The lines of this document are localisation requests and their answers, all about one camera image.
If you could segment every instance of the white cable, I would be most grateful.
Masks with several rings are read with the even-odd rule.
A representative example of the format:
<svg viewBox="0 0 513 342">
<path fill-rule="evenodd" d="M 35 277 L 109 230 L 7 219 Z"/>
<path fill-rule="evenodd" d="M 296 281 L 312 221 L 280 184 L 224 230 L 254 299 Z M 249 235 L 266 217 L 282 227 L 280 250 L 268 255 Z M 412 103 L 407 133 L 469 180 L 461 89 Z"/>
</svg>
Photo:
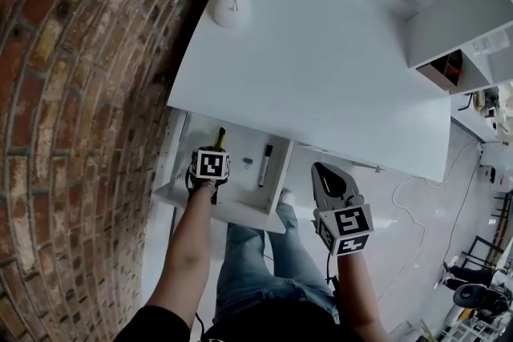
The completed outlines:
<svg viewBox="0 0 513 342">
<path fill-rule="evenodd" d="M 424 182 L 427 185 L 429 185 L 431 188 L 434 188 L 435 190 L 439 189 L 449 179 L 450 173 L 452 173 L 452 169 L 454 168 L 454 165 L 456 164 L 456 161 L 458 160 L 459 156 L 462 154 L 462 151 L 465 150 L 467 147 L 469 147 L 472 143 L 475 143 L 475 141 L 470 141 L 465 147 L 463 147 L 459 151 L 458 155 L 456 155 L 456 158 L 454 159 L 454 161 L 452 162 L 452 165 L 450 166 L 449 174 L 447 174 L 447 177 L 439 185 L 432 185 L 429 181 L 427 181 L 427 179 L 424 179 Z"/>
<path fill-rule="evenodd" d="M 458 161 L 458 158 L 459 156 L 462 154 L 463 150 L 465 150 L 467 147 L 469 147 L 472 143 L 475 143 L 474 141 L 471 141 L 470 143 L 468 143 L 465 147 L 463 147 L 458 155 L 456 156 L 456 158 L 454 159 L 452 165 L 450 166 L 450 170 L 449 170 L 449 174 L 447 174 L 447 177 L 437 186 L 435 185 L 432 185 L 430 183 L 427 182 L 426 179 L 423 179 L 421 177 L 409 177 L 406 181 L 403 181 L 402 183 L 400 183 L 399 185 L 396 186 L 396 188 L 394 189 L 394 192 L 392 193 L 392 203 L 398 207 L 398 208 L 401 208 L 402 210 L 405 210 L 408 215 L 410 216 L 411 220 L 417 224 L 419 227 L 422 228 L 422 238 L 420 240 L 420 244 L 418 245 L 418 249 L 417 251 L 414 253 L 414 255 L 402 266 L 401 270 L 397 273 L 397 275 L 392 279 L 392 282 L 390 282 L 390 285 L 388 286 L 388 288 L 382 293 L 382 295 L 378 298 L 378 302 L 381 300 L 381 298 L 392 288 L 392 285 L 394 285 L 394 282 L 395 280 L 402 274 L 402 272 L 405 270 L 405 268 L 408 266 L 408 264 L 413 261 L 415 259 L 415 257 L 418 255 L 418 253 L 420 252 L 420 250 L 422 249 L 422 245 L 424 244 L 424 237 L 426 236 L 426 227 L 424 225 L 422 225 L 421 223 L 419 223 L 414 217 L 413 215 L 411 214 L 410 210 L 407 208 L 407 207 L 403 207 L 402 205 L 399 205 L 398 203 L 395 202 L 395 193 L 398 191 L 398 189 L 403 185 L 403 184 L 406 184 L 408 183 L 409 181 L 411 181 L 412 179 L 423 179 L 424 180 L 424 183 L 426 183 L 427 185 L 429 185 L 431 188 L 437 190 L 438 188 L 440 188 L 443 184 L 445 184 L 445 182 L 449 179 L 450 175 L 452 174 L 452 171 L 454 169 L 454 165 L 456 164 L 456 161 Z M 467 198 L 467 195 L 465 195 L 465 198 L 463 199 L 463 204 L 465 203 L 465 199 Z M 456 222 L 458 221 L 458 217 L 459 217 L 459 213 L 458 215 L 456 216 L 456 220 L 454 222 L 454 226 L 453 226 L 453 229 L 452 231 L 454 232 L 454 227 L 456 226 Z"/>
</svg>

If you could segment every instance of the brick wall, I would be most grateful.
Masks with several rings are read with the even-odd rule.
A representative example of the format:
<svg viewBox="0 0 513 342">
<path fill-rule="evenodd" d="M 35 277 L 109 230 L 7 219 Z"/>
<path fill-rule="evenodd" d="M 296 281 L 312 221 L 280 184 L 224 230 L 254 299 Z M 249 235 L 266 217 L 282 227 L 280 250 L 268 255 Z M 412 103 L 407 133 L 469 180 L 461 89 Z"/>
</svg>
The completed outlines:
<svg viewBox="0 0 513 342">
<path fill-rule="evenodd" d="M 0 329 L 111 340 L 137 309 L 165 99 L 206 0 L 0 0 Z"/>
</svg>

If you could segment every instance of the person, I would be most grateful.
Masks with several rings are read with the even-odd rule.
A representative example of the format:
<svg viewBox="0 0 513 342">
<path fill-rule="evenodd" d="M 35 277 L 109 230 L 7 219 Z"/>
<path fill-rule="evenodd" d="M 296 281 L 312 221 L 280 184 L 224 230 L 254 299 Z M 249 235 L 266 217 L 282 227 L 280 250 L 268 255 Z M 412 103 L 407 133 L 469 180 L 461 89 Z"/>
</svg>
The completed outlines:
<svg viewBox="0 0 513 342">
<path fill-rule="evenodd" d="M 491 269 L 469 269 L 456 265 L 458 257 L 455 256 L 448 264 L 443 263 L 444 272 L 440 283 L 452 291 L 456 291 L 465 284 L 481 284 L 490 287 L 494 277 Z"/>
<path fill-rule="evenodd" d="M 150 299 L 115 338 L 189 341 L 210 267 L 211 196 L 201 181 L 169 239 L 164 269 Z M 264 262 L 263 231 L 230 223 L 220 271 L 214 325 L 203 341 L 387 339 L 366 263 L 360 252 L 338 258 L 338 300 L 303 248 L 294 198 L 282 192 L 277 214 L 286 233 L 269 233 L 274 275 Z M 339 312 L 340 324 L 333 315 Z"/>
</svg>

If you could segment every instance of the black shirt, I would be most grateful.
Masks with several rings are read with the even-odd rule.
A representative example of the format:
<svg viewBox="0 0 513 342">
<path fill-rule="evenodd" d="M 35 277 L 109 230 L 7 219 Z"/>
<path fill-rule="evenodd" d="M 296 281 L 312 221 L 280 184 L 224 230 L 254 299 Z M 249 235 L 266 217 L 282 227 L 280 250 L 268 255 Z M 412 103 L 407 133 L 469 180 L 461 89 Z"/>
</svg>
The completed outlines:
<svg viewBox="0 0 513 342">
<path fill-rule="evenodd" d="M 188 342 L 191 331 L 176 314 L 160 307 L 141 308 L 115 338 Z M 269 342 L 288 340 L 361 341 L 348 327 L 337 325 L 324 309 L 310 302 L 266 300 L 237 315 L 223 318 L 206 331 L 202 341 Z"/>
</svg>

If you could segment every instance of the cable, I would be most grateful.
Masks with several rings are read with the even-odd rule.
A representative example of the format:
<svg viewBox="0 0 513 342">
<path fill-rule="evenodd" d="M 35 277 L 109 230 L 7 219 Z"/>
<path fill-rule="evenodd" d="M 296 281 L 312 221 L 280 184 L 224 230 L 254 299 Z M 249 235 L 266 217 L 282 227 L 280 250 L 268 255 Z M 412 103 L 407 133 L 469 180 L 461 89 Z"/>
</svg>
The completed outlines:
<svg viewBox="0 0 513 342">
<path fill-rule="evenodd" d="M 446 254 L 443 256 L 443 260 L 444 260 L 444 261 L 446 260 L 446 258 L 447 258 L 447 254 L 449 253 L 449 250 L 450 250 L 450 242 L 452 241 L 452 235 L 454 234 L 454 229 L 456 228 L 456 223 L 458 222 L 459 215 L 461 214 L 462 209 L 463 209 L 463 206 L 465 205 L 465 200 L 467 199 L 468 192 L 471 190 L 471 183 L 472 183 L 472 179 L 474 178 L 474 175 L 475 175 L 476 170 L 479 168 L 479 167 L 478 167 L 478 165 L 479 165 L 479 161 L 478 161 L 478 163 L 476 164 L 476 166 L 474 167 L 474 172 L 472 173 L 471 181 L 469 181 L 469 183 L 468 183 L 467 192 L 465 193 L 465 197 L 463 198 L 462 206 L 459 208 L 458 214 L 456 215 L 456 220 L 455 220 L 455 222 L 454 222 L 454 225 L 452 226 L 452 230 L 450 230 L 449 245 L 447 245 L 447 251 L 446 251 Z"/>
<path fill-rule="evenodd" d="M 403 181 L 402 183 L 400 183 L 399 185 L 396 186 L 396 188 L 394 189 L 394 192 L 392 193 L 392 203 L 398 207 L 398 208 L 401 208 L 402 210 L 405 210 L 408 215 L 410 216 L 411 220 L 416 224 L 418 225 L 419 227 L 422 228 L 422 238 L 420 240 L 420 244 L 418 245 L 418 249 L 417 251 L 414 253 L 414 255 L 402 266 L 401 270 L 396 274 L 396 276 L 392 279 L 392 282 L 390 282 L 390 285 L 388 286 L 388 288 L 382 293 L 382 295 L 378 298 L 378 301 L 381 300 L 381 298 L 392 288 L 392 285 L 394 285 L 395 283 L 395 280 L 402 274 L 402 272 L 406 269 L 406 267 L 410 264 L 411 261 L 413 261 L 418 253 L 421 251 L 422 249 L 422 245 L 424 244 L 424 237 L 426 236 L 426 227 L 424 225 L 422 225 L 421 223 L 419 223 L 414 217 L 413 215 L 411 214 L 410 210 L 407 208 L 407 207 L 403 207 L 402 205 L 399 205 L 398 203 L 396 203 L 394 197 L 395 197 L 395 193 L 398 191 L 398 189 L 403 185 L 403 184 L 406 184 L 408 183 L 409 181 L 411 181 L 412 179 L 422 179 L 424 180 L 424 183 L 426 183 L 427 185 L 429 185 L 431 188 L 437 190 L 439 189 L 443 184 L 446 183 L 446 181 L 449 179 L 450 175 L 452 174 L 452 171 L 454 169 L 454 165 L 456 164 L 456 161 L 458 161 L 459 159 L 459 156 L 462 154 L 463 150 L 465 150 L 467 147 L 469 147 L 471 144 L 475 144 L 475 141 L 471 141 L 469 142 L 466 146 L 464 146 L 458 153 L 458 155 L 456 156 L 456 158 L 454 159 L 452 165 L 450 166 L 450 170 L 449 170 L 449 174 L 447 174 L 447 177 L 438 185 L 438 186 L 434 186 L 430 183 L 428 183 L 428 181 L 426 179 L 423 179 L 421 177 L 409 177 L 406 181 Z M 458 212 L 458 215 L 456 216 L 456 220 L 454 221 L 454 225 L 452 227 L 452 231 L 450 233 L 450 238 L 449 238 L 449 247 L 450 247 L 450 241 L 452 240 L 452 235 L 453 235 L 453 232 L 454 232 L 454 228 L 456 227 L 456 223 L 458 222 L 458 217 L 459 217 L 459 214 L 461 213 L 461 210 L 463 209 L 463 205 L 465 204 L 465 200 L 467 199 L 467 195 L 468 195 L 468 192 L 471 188 L 471 184 L 472 184 L 472 179 L 474 178 L 474 174 L 475 174 L 475 171 L 477 170 L 478 168 L 478 165 L 479 165 L 479 160 L 481 159 L 481 156 L 479 156 L 479 159 L 478 159 L 478 162 L 476 164 L 476 167 L 474 168 L 474 172 L 472 173 L 472 176 L 471 176 L 471 180 L 469 181 L 469 185 L 468 185 L 468 188 L 467 188 L 467 192 L 465 194 L 465 197 L 463 198 L 463 203 L 462 203 L 462 206 L 459 208 L 459 212 Z M 449 252 L 449 248 L 447 248 L 447 251 L 446 251 L 446 254 L 445 256 L 443 257 L 443 259 L 445 260 L 445 258 L 447 257 L 447 253 Z"/>
<path fill-rule="evenodd" d="M 475 143 L 475 141 L 470 141 L 465 147 L 463 147 L 459 151 L 458 155 L 456 155 L 456 158 L 454 159 L 454 161 L 452 162 L 452 165 L 450 166 L 449 174 L 447 174 L 447 177 L 439 185 L 432 185 L 431 183 L 429 183 L 429 181 L 427 181 L 427 179 L 424 179 L 424 183 L 429 185 L 431 188 L 434 188 L 435 190 L 439 189 L 449 179 L 450 174 L 452 173 L 452 169 L 454 168 L 454 165 L 456 164 L 456 161 L 458 161 L 459 156 L 462 154 L 462 151 L 465 150 L 467 147 L 469 147 L 472 143 Z"/>
<path fill-rule="evenodd" d="M 200 316 L 198 315 L 198 312 L 196 313 L 196 318 L 200 322 L 200 325 L 201 325 L 201 339 L 203 339 L 203 336 L 205 334 L 205 325 L 204 325 L 203 321 L 201 320 Z"/>
</svg>

